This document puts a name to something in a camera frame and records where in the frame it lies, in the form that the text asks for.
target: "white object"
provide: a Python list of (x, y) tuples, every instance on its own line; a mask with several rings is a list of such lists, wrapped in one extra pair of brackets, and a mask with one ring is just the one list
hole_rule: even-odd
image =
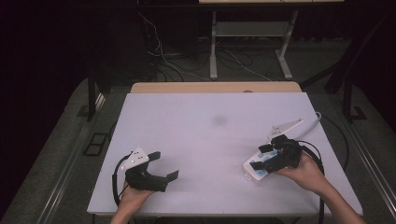
[[(292, 128), (296, 127), (302, 122), (303, 122), (302, 119), (298, 119), (289, 123), (274, 126), (271, 132), (268, 134), (268, 139), (270, 140), (269, 143), (271, 143), (271, 139), (286, 133), (287, 131), (291, 130)], [(254, 155), (251, 156), (242, 165), (242, 170), (245, 172), (245, 178), (247, 180), (252, 180), (253, 182), (261, 181), (263, 178), (265, 178), (268, 175), (268, 173), (265, 170), (257, 170), (257, 171), (254, 170), (251, 167), (250, 163), (255, 161), (268, 161), (276, 155), (277, 155), (276, 150), (265, 153), (257, 151), (256, 153), (254, 153)]]
[[(166, 192), (152, 194), (138, 216), (304, 217), (318, 213), (319, 197), (280, 175), (252, 184), (241, 163), (256, 152), (275, 123), (301, 118), (288, 138), (318, 119), (303, 92), (131, 93), (98, 176), (88, 212), (112, 215), (111, 176), (138, 143), (162, 153), (148, 171), (158, 176), (180, 170)], [(320, 124), (304, 138), (321, 153), (329, 181), (361, 214), (361, 205)], [(118, 176), (122, 191), (124, 172)]]
[(131, 155), (128, 157), (126, 161), (122, 163), (121, 170), (122, 171), (127, 171), (133, 167), (136, 167), (137, 165), (140, 165), (142, 163), (145, 163), (149, 161), (149, 156), (146, 154), (145, 151), (141, 147), (137, 147)]

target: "cable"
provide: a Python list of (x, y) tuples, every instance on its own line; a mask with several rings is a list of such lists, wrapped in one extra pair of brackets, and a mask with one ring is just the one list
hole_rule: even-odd
[(163, 71), (161, 71), (160, 69), (158, 69), (158, 68), (157, 68), (157, 71), (158, 71), (159, 73), (163, 74), (163, 77), (165, 78), (165, 82), (167, 82), (167, 81), (168, 81), (168, 78), (166, 77), (166, 74), (165, 74)]
[(309, 142), (305, 142), (305, 141), (296, 141), (296, 142), (301, 142), (301, 143), (305, 143), (305, 144), (308, 144), (309, 146), (311, 146), (311, 147), (313, 147), (316, 151), (317, 151), (317, 153), (318, 153), (318, 158), (319, 158), (319, 160), (321, 161), (321, 155), (320, 155), (320, 152), (319, 152), (319, 150), (318, 150), (318, 148), (317, 147), (315, 147), (313, 144), (311, 144), (311, 143), (309, 143)]
[(345, 171), (345, 169), (347, 168), (347, 164), (349, 163), (349, 151), (350, 151), (347, 137), (344, 134), (344, 132), (341, 130), (341, 128), (334, 121), (332, 121), (331, 119), (327, 118), (324, 115), (322, 115), (322, 117), (328, 120), (341, 133), (341, 135), (343, 135), (344, 142), (346, 144), (346, 160), (344, 161), (344, 165), (343, 165), (343, 170)]
[(122, 162), (127, 160), (130, 155), (131, 154), (122, 157), (122, 159), (116, 165), (116, 169), (114, 170), (113, 176), (111, 176), (111, 181), (112, 181), (112, 186), (113, 186), (113, 198), (114, 198), (114, 202), (116, 203), (117, 206), (119, 206), (119, 204), (120, 204), (120, 196), (118, 194), (118, 187), (117, 187), (117, 171), (119, 170)]
[(198, 66), (198, 67), (196, 67), (196, 68), (190, 68), (190, 69), (184, 68), (184, 67), (182, 67), (182, 66), (180, 66), (180, 65), (178, 65), (178, 64), (176, 64), (176, 63), (171, 63), (171, 62), (169, 62), (169, 59), (168, 59), (168, 62), (171, 63), (171, 64), (173, 64), (174, 66), (179, 67), (180, 69), (185, 70), (185, 71), (194, 72), (194, 71), (203, 69), (203, 68), (206, 66), (207, 62), (209, 61), (209, 57), (208, 57), (208, 56), (205, 57), (205, 61), (204, 61), (204, 63), (203, 63), (202, 65), (200, 65), (200, 66)]
[(236, 70), (236, 71), (240, 71), (240, 70), (244, 70), (244, 68), (243, 67), (241, 67), (239, 64), (238, 64), (238, 67), (231, 67), (230, 65), (228, 65), (226, 62), (224, 62), (223, 60), (228, 60), (228, 59), (226, 59), (225, 57), (223, 57), (221, 54), (216, 54), (216, 59), (224, 66), (224, 67), (226, 67), (226, 68), (228, 68), (228, 69), (232, 69), (232, 70)]
[[(231, 52), (228, 51), (227, 49), (223, 49), (222, 51), (224, 51), (224, 52), (226, 52), (228, 54), (231, 54)], [(246, 53), (234, 53), (233, 55), (236, 55), (236, 54), (245, 56), (248, 59), (248, 63), (242, 63), (241, 60), (238, 60), (239, 62), (238, 61), (235, 62), (235, 57), (232, 57), (231, 59), (228, 59), (228, 58), (226, 58), (226, 57), (224, 57), (224, 56), (222, 56), (220, 54), (217, 54), (217, 56), (220, 56), (220, 58), (223, 58), (224, 60), (227, 60), (230, 63), (235, 63), (238, 66), (241, 65), (241, 64), (244, 65), (245, 67), (253, 65), (253, 60), (248, 54), (246, 54)]]
[(125, 188), (121, 191), (121, 193), (119, 194), (119, 197), (122, 195), (122, 193), (126, 190), (126, 188), (128, 188), (129, 187), (129, 185), (127, 184), (126, 186), (125, 186)]
[(157, 33), (157, 27), (152, 24), (148, 19), (146, 19), (146, 17), (144, 17), (140, 12), (138, 12), (137, 14), (139, 14), (139, 16), (146, 21), (148, 24), (150, 24), (153, 28), (154, 28), (154, 34), (155, 36), (158, 38), (158, 33)]
[[(160, 45), (160, 51), (161, 51), (161, 55), (163, 56), (163, 44)], [(175, 68), (171, 63), (169, 63), (169, 62), (166, 60), (165, 56), (163, 56), (163, 61), (166, 62), (168, 65), (170, 65), (173, 69), (175, 69), (175, 70), (178, 71), (179, 73), (186, 74), (186, 75), (193, 76), (193, 77), (198, 77), (198, 78), (201, 79), (202, 81), (210, 81), (210, 79), (200, 77), (200, 76), (198, 76), (198, 75), (196, 75), (196, 74), (194, 74), (194, 73), (188, 73), (188, 72), (183, 72), (183, 71), (178, 70), (177, 68)]]
[(246, 68), (230, 51), (228, 51), (228, 50), (224, 50), (224, 51), (226, 51), (226, 52), (228, 52), (229, 54), (231, 54), (231, 56), (233, 56), (235, 59), (236, 59), (236, 61), (239, 63), (239, 64), (241, 64), (241, 66), (243, 67), (243, 68), (245, 68), (245, 70), (247, 70), (248, 72), (250, 72), (250, 73), (253, 73), (253, 74), (255, 74), (255, 75), (257, 75), (257, 76), (259, 76), (259, 77), (263, 77), (263, 78), (265, 78), (265, 79), (267, 79), (268, 81), (272, 81), (271, 79), (269, 79), (268, 77), (265, 77), (265, 76), (263, 76), (263, 75), (260, 75), (260, 74), (258, 74), (258, 73), (256, 73), (256, 72), (253, 72), (253, 71), (251, 71), (250, 69), (248, 69), (248, 68)]
[(173, 69), (173, 67), (171, 67), (171, 66), (169, 66), (169, 65), (167, 65), (167, 64), (161, 64), (162, 66), (165, 66), (165, 67), (168, 67), (168, 68), (171, 68), (173, 71), (176, 71), (177, 72), (177, 74), (180, 76), (180, 78), (181, 78), (181, 81), (182, 82), (184, 82), (184, 77), (183, 77), (183, 75), (181, 75), (181, 73), (179, 73), (177, 70), (174, 70)]
[(317, 127), (317, 125), (319, 124), (320, 119), (321, 119), (321, 114), (318, 111), (315, 113), (317, 114), (318, 119), (315, 120), (315, 122), (312, 124), (312, 126), (308, 130), (306, 130), (304, 133), (300, 134), (299, 136), (295, 137), (294, 140), (299, 140), (299, 139), (304, 138), (308, 133), (310, 133), (312, 130), (314, 130), (315, 127)]

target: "wire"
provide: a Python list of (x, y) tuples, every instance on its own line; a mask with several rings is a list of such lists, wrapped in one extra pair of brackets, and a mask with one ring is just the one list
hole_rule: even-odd
[(226, 52), (228, 52), (229, 54), (231, 54), (231, 56), (233, 56), (235, 59), (236, 59), (236, 61), (239, 63), (239, 64), (241, 64), (241, 66), (243, 67), (243, 68), (245, 68), (245, 70), (247, 70), (248, 72), (250, 72), (250, 73), (253, 73), (253, 74), (255, 74), (255, 75), (257, 75), (257, 76), (259, 76), (259, 77), (263, 77), (263, 78), (265, 78), (265, 79), (267, 79), (268, 81), (272, 81), (271, 79), (269, 79), (268, 77), (265, 77), (265, 76), (263, 76), (263, 75), (260, 75), (260, 74), (258, 74), (258, 73), (256, 73), (256, 72), (253, 72), (253, 71), (251, 71), (250, 69), (248, 69), (248, 68), (246, 68), (230, 51), (228, 51), (228, 50), (224, 50), (224, 51), (226, 51)]
[(245, 50), (248, 50), (251, 48), (252, 44), (257, 41), (259, 38), (253, 36), (253, 37), (237, 37), (237, 38), (232, 38), (231, 41), (223, 41), (225, 40), (225, 36), (220, 38), (220, 41), (216, 43), (216, 45), (220, 45), (219, 48), (233, 48), (235, 49), (234, 51), (236, 52), (243, 52)]
[(304, 133), (300, 134), (298, 137), (295, 137), (294, 140), (299, 140), (299, 139), (304, 138), (308, 133), (310, 133), (312, 130), (315, 129), (315, 127), (318, 126), (320, 119), (321, 119), (321, 114), (318, 111), (315, 113), (317, 114), (318, 119), (315, 120), (315, 122), (312, 124), (312, 126), (308, 130), (306, 130)]
[(180, 65), (178, 65), (178, 64), (176, 64), (176, 63), (171, 63), (171, 62), (169, 62), (169, 63), (171, 63), (171, 64), (173, 64), (174, 66), (177, 66), (177, 67), (179, 67), (180, 69), (183, 69), (183, 70), (185, 70), (185, 71), (194, 72), (194, 71), (198, 71), (198, 70), (200, 70), (200, 69), (203, 69), (203, 68), (206, 66), (206, 64), (207, 64), (208, 61), (209, 61), (209, 57), (206, 56), (206, 57), (205, 57), (205, 61), (204, 61), (204, 63), (203, 63), (202, 65), (200, 65), (200, 66), (198, 66), (198, 67), (196, 67), (196, 68), (190, 68), (190, 69), (184, 68), (184, 67), (182, 67), (182, 66), (180, 66)]
[(321, 155), (320, 155), (320, 152), (319, 152), (319, 150), (318, 150), (318, 148), (317, 147), (315, 147), (313, 144), (311, 144), (311, 143), (309, 143), (309, 142), (305, 142), (305, 141), (302, 141), (302, 140), (300, 140), (300, 141), (296, 141), (296, 142), (301, 142), (301, 143), (305, 143), (305, 144), (308, 144), (309, 146), (311, 146), (311, 147), (313, 147), (316, 151), (317, 151), (317, 153), (318, 153), (318, 157), (319, 157), (319, 159), (321, 160)]
[(122, 159), (119, 161), (119, 163), (117, 163), (116, 168), (114, 169), (114, 174), (111, 176), (111, 183), (112, 183), (112, 187), (113, 187), (113, 198), (114, 198), (114, 202), (116, 203), (117, 206), (119, 206), (119, 204), (120, 204), (120, 196), (117, 193), (117, 191), (118, 191), (118, 187), (117, 187), (117, 171), (119, 170), (120, 165), (122, 164), (122, 162), (127, 160), (130, 155), (131, 154), (122, 157)]
[(345, 171), (345, 169), (347, 168), (347, 164), (349, 163), (349, 143), (347, 141), (347, 137), (344, 134), (344, 132), (341, 130), (341, 128), (331, 119), (327, 118), (326, 116), (322, 115), (323, 118), (325, 118), (327, 121), (329, 121), (340, 133), (341, 135), (343, 135), (344, 138), (344, 142), (346, 144), (346, 160), (344, 161), (344, 165), (343, 165), (343, 170)]
[(186, 74), (186, 75), (188, 75), (188, 76), (198, 77), (198, 78), (201, 79), (202, 81), (210, 81), (210, 79), (200, 77), (200, 76), (198, 76), (198, 75), (196, 75), (196, 74), (194, 74), (194, 73), (188, 73), (188, 72), (180, 71), (180, 70), (178, 70), (175, 66), (173, 66), (171, 63), (169, 63), (169, 62), (166, 60), (165, 56), (163, 55), (163, 42), (161, 42), (160, 38), (158, 37), (157, 27), (156, 27), (151, 21), (149, 21), (148, 19), (146, 19), (140, 12), (139, 12), (138, 14), (139, 14), (139, 16), (140, 16), (144, 21), (146, 21), (148, 24), (150, 24), (150, 25), (154, 28), (154, 33), (155, 33), (155, 36), (156, 36), (157, 39), (158, 39), (158, 44), (159, 44), (159, 46), (157, 47), (157, 49), (160, 50), (161, 56), (163, 57), (163, 61), (164, 61), (165, 63), (167, 63), (168, 65), (170, 65), (173, 69), (175, 69), (176, 71), (178, 71), (180, 74)]
[(128, 188), (129, 187), (129, 185), (127, 184), (126, 186), (125, 186), (125, 188), (123, 188), (123, 190), (121, 191), (121, 193), (119, 194), (119, 197), (122, 195), (122, 193), (126, 190), (126, 188)]
[(165, 78), (165, 82), (167, 82), (167, 81), (168, 81), (168, 78), (166, 77), (166, 74), (165, 74), (163, 71), (161, 71), (160, 69), (158, 69), (158, 68), (157, 68), (157, 71), (158, 71), (159, 73), (163, 74), (163, 77)]
[[(226, 49), (223, 49), (222, 51), (224, 51), (224, 52), (227, 52), (228, 54), (231, 54), (231, 52), (230, 51), (228, 51), (228, 50), (226, 50)], [(235, 62), (235, 57), (233, 56), (233, 58), (232, 59), (228, 59), (228, 58), (226, 58), (226, 57), (223, 57), (223, 56), (221, 56), (220, 54), (217, 54), (217, 56), (220, 56), (221, 58), (223, 58), (224, 60), (227, 60), (228, 62), (230, 62), (230, 63), (235, 63), (235, 64), (237, 64), (237, 65), (244, 65), (244, 66), (251, 66), (251, 65), (253, 65), (253, 60), (252, 60), (252, 58), (248, 55), (248, 54), (246, 54), (246, 53), (234, 53), (233, 55), (243, 55), (243, 56), (245, 56), (247, 59), (248, 59), (248, 63), (242, 63), (241, 62), (241, 60), (237, 60), (236, 62)]]
[(229, 59), (226, 59), (224, 56), (222, 56), (221, 54), (216, 54), (216, 59), (224, 66), (224, 67), (226, 67), (226, 68), (229, 68), (229, 69), (232, 69), (232, 70), (244, 70), (244, 68), (243, 67), (241, 67), (239, 64), (238, 64), (238, 67), (231, 67), (230, 65), (228, 65), (226, 62), (224, 62), (223, 60), (227, 60), (227, 61), (229, 61)]
[[(172, 71), (174, 71), (174, 68), (173, 67), (171, 67), (171, 66), (169, 66), (169, 65), (167, 65), (167, 64), (161, 64), (162, 66), (165, 66), (165, 67), (168, 67), (168, 68), (171, 68), (172, 69)], [(181, 75), (181, 73), (179, 73), (177, 70), (175, 70), (176, 72), (177, 72), (177, 74), (180, 76), (180, 78), (181, 78), (181, 81), (183, 81), (184, 82), (184, 77), (183, 77), (183, 75)]]

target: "hand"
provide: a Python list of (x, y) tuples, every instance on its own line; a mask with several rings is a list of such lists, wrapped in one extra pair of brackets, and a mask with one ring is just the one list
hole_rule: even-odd
[(320, 196), (332, 212), (336, 223), (365, 224), (365, 221), (322, 174), (315, 161), (304, 152), (301, 154), (297, 168), (288, 167), (276, 173), (294, 180), (303, 189), (311, 190)]
[(319, 170), (315, 161), (306, 155), (301, 154), (300, 163), (297, 168), (284, 168), (276, 172), (278, 175), (284, 175), (294, 180), (300, 187), (320, 194), (323, 190), (330, 187), (331, 184)]
[(112, 224), (128, 223), (132, 215), (136, 213), (146, 199), (154, 193), (154, 191), (150, 190), (132, 189), (129, 186), (127, 187), (126, 182), (124, 183), (124, 187), (126, 187), (126, 189), (122, 193), (119, 208), (111, 219)]

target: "forearm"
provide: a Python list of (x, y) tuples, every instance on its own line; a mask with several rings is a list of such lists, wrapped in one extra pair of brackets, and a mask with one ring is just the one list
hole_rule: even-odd
[(317, 194), (329, 207), (337, 224), (366, 223), (333, 186), (329, 185), (321, 192), (317, 192)]
[(127, 224), (131, 220), (132, 215), (133, 214), (128, 211), (119, 210), (114, 217), (111, 218), (110, 224)]

